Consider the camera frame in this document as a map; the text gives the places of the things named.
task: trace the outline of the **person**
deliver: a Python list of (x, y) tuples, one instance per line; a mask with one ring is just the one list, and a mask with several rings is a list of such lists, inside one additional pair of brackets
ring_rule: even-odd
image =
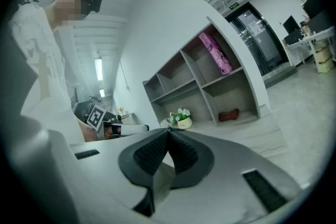
[(42, 8), (35, 0), (19, 5), (9, 21), (12, 35), (28, 65), (38, 74), (21, 114), (60, 132), (68, 144), (96, 141), (98, 137), (96, 131), (72, 111), (65, 82), (65, 61), (54, 32), (85, 18), (93, 10), (98, 12), (100, 3), (101, 0), (54, 0)]

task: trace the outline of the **flower pot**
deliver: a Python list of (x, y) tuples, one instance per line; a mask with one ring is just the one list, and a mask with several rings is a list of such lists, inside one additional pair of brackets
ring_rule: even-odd
[(177, 125), (180, 129), (187, 129), (193, 124), (193, 121), (190, 118), (186, 118), (185, 120), (178, 121)]

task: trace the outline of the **exit sign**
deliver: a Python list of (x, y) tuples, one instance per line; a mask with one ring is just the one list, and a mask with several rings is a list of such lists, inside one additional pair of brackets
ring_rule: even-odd
[(234, 9), (234, 8), (236, 8), (236, 7), (238, 7), (239, 6), (239, 4), (236, 2), (235, 4), (233, 4), (231, 7), (230, 7), (230, 9)]

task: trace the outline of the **red object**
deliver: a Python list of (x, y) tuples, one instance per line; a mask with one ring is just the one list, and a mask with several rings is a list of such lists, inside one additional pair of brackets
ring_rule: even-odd
[(235, 121), (239, 117), (239, 109), (232, 110), (230, 112), (221, 112), (219, 114), (219, 122)]

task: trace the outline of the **desk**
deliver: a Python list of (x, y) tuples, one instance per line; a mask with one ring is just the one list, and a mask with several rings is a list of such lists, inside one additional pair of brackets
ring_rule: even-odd
[[(293, 50), (293, 49), (298, 49), (307, 44), (311, 51), (313, 52), (313, 56), (314, 56), (314, 60), (315, 60), (315, 64), (316, 64), (316, 67), (317, 67), (317, 72), (320, 73), (320, 69), (319, 69), (319, 63), (318, 61), (316, 60), (316, 52), (314, 50), (314, 46), (313, 46), (313, 40), (316, 40), (316, 41), (319, 41), (319, 40), (323, 40), (323, 39), (326, 39), (326, 38), (330, 38), (332, 36), (334, 36), (336, 34), (335, 32), (335, 27), (332, 26), (324, 31), (321, 31), (321, 32), (318, 32), (317, 34), (313, 34), (311, 36), (307, 36), (307, 37), (304, 37), (302, 40), (292, 44), (292, 45), (288, 45), (286, 48), (288, 50)], [(303, 55), (302, 55), (302, 52), (300, 51), (299, 52), (299, 55), (300, 55), (300, 59), (301, 61), (304, 63), (305, 59), (303, 58)]]

